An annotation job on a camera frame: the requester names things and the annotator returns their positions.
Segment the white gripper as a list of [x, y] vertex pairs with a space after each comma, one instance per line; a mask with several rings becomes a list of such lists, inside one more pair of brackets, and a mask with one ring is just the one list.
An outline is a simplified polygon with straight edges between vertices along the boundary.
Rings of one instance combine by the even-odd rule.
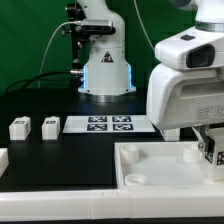
[[198, 149], [207, 154], [206, 125], [224, 122], [224, 77], [217, 69], [181, 72], [159, 64], [149, 79], [146, 111], [160, 130], [193, 126]]

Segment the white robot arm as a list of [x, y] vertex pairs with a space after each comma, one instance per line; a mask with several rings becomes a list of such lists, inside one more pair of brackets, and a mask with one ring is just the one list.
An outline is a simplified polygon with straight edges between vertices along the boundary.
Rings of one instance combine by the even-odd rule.
[[[206, 126], [224, 122], [224, 0], [170, 0], [179, 9], [197, 10], [195, 25], [154, 48], [160, 61], [148, 84], [147, 115], [161, 131], [192, 127], [199, 149], [217, 150]], [[91, 48], [81, 89], [98, 99], [120, 97], [135, 89], [125, 59], [125, 23], [105, 0], [77, 0], [86, 18]]]

